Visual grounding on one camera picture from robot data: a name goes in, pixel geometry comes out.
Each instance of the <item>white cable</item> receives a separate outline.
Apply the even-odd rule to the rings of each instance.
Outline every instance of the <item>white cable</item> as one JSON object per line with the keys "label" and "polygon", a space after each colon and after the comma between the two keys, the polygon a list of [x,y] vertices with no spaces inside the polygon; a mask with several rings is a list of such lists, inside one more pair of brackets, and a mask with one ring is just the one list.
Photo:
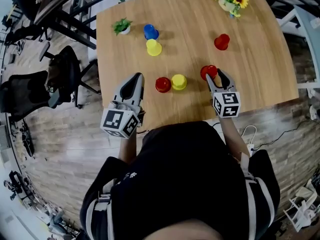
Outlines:
{"label": "white cable", "polygon": [[254,135],[253,135],[253,137],[252,137],[252,139],[251,139],[251,141],[250,141],[250,144],[252,144],[252,141],[254,140],[254,137],[256,136],[256,133],[257,133],[257,127],[255,127],[254,125],[247,125],[247,126],[244,128],[244,131],[243,131],[243,133],[242,133],[242,135],[241,135],[241,138],[245,135],[246,129],[247,129],[248,127],[253,127],[253,128],[255,129]]}

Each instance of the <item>white stripe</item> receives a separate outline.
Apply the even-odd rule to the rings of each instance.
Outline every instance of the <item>white stripe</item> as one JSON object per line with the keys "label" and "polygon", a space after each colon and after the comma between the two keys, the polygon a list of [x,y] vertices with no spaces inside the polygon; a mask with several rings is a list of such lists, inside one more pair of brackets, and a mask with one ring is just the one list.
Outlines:
{"label": "white stripe", "polygon": [[92,235],[92,231],[91,231],[91,221],[92,221],[92,213],[94,212],[96,201],[97,201],[97,199],[93,200],[90,203],[88,209],[86,210],[86,217],[85,217],[86,232],[91,240],[95,240],[94,236]]}
{"label": "white stripe", "polygon": [[107,221],[108,221],[108,240],[114,240],[114,222],[112,220],[112,201],[106,207]]}
{"label": "white stripe", "polygon": [[108,206],[107,202],[98,202],[95,205],[94,210],[98,211],[98,212],[105,211],[105,210],[107,210],[107,206]]}
{"label": "white stripe", "polygon": [[272,222],[274,222],[274,219],[275,219],[274,203],[272,201],[271,195],[269,193],[269,190],[268,190],[265,182],[261,178],[256,177],[256,179],[260,184],[262,193],[263,193],[263,195],[264,195],[264,197],[265,197],[265,199],[266,199],[266,201],[268,203],[268,206],[269,206],[269,210],[270,210],[270,224],[269,224],[269,227],[270,227],[270,225],[272,224]]}
{"label": "white stripe", "polygon": [[245,181],[246,192],[248,195],[248,209],[249,209],[249,240],[255,240],[257,215],[256,215],[256,202],[249,182]]}

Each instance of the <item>wooden floor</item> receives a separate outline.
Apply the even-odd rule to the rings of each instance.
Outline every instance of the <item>wooden floor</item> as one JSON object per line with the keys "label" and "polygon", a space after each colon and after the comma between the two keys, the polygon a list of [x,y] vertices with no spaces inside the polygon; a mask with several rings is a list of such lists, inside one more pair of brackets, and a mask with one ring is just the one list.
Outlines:
{"label": "wooden floor", "polygon": [[[312,79],[313,76],[304,66],[312,68],[311,55],[303,40],[288,37],[288,43],[299,73],[298,78]],[[56,54],[67,45],[74,48],[85,67],[88,63],[87,48],[60,34],[56,33],[53,37],[49,51]],[[49,60],[45,58],[39,62],[38,59],[43,46],[44,43],[27,41],[15,63],[6,67],[4,81],[13,74],[47,70]],[[92,68],[83,80],[99,89],[97,77],[97,68]],[[234,120],[238,130],[242,132],[245,126],[255,125],[255,147],[275,140],[283,131],[296,128],[309,114],[309,100],[305,92],[300,92],[299,99],[241,114]],[[56,109],[41,108],[25,118],[35,146],[35,159],[25,160],[27,153],[20,136],[15,142],[20,164],[26,166],[24,172],[30,176],[38,193],[45,200],[60,206],[65,216],[74,220],[78,226],[79,211],[87,189],[106,158],[118,155],[120,146],[119,139],[108,136],[99,128],[103,112],[101,95],[82,87],[79,94],[79,103],[84,104],[83,109],[66,103]],[[253,129],[248,128],[244,135],[247,143],[252,136]],[[142,138],[140,134],[138,150],[141,148]],[[269,153],[281,189],[278,215],[288,206],[288,198],[305,184],[320,162],[319,140],[320,125],[307,121],[298,130],[285,133],[274,144],[263,146]]]}

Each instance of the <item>office chair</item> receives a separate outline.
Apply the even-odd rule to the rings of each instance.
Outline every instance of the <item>office chair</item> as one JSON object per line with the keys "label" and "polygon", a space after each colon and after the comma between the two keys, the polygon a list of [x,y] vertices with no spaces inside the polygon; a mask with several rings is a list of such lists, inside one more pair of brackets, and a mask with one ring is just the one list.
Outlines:
{"label": "office chair", "polygon": [[36,40],[38,37],[39,41],[42,42],[41,38],[45,34],[46,40],[50,41],[48,37],[47,28],[43,28],[34,24],[30,24],[27,27],[23,26],[23,22],[21,28],[17,29],[15,32],[10,31],[4,40],[5,46],[17,45],[16,43],[20,40]]}
{"label": "office chair", "polygon": [[[39,60],[42,61],[44,57],[47,57],[49,59],[53,59],[55,56],[48,52],[50,48],[50,42],[47,42],[40,53]],[[65,62],[65,68],[62,68],[62,70],[66,70],[66,84],[63,87],[63,89],[60,89],[59,95],[64,95],[65,98],[68,96],[70,97],[71,94],[73,94],[72,102],[74,102],[74,106],[78,109],[81,109],[83,105],[78,104],[78,88],[79,86],[82,86],[86,89],[88,89],[91,92],[94,92],[95,94],[101,94],[101,90],[95,90],[91,86],[87,85],[85,82],[83,82],[81,79],[82,77],[91,69],[93,65],[98,65],[98,60],[94,59],[89,63],[88,66],[85,67],[82,71],[80,70],[80,62],[74,52],[74,50],[71,48],[71,46],[66,46],[62,49],[59,53],[59,57],[63,58]]]}
{"label": "office chair", "polygon": [[59,105],[57,97],[50,97],[45,88],[47,76],[47,71],[10,76],[0,85],[0,112],[10,113],[18,122],[39,108]]}

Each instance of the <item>white pot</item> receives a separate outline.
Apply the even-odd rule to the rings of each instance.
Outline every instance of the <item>white pot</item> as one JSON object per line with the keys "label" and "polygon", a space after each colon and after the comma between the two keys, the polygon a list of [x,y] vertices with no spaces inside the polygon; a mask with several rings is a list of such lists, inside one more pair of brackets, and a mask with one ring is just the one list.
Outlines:
{"label": "white pot", "polygon": [[129,32],[130,32],[130,26],[129,26],[129,27],[127,27],[127,28],[126,28],[126,30],[124,30],[124,31],[120,32],[120,34],[122,34],[122,35],[126,35],[126,34],[128,34]]}
{"label": "white pot", "polygon": [[226,12],[230,12],[236,7],[234,3],[228,2],[226,0],[219,0],[218,3]]}

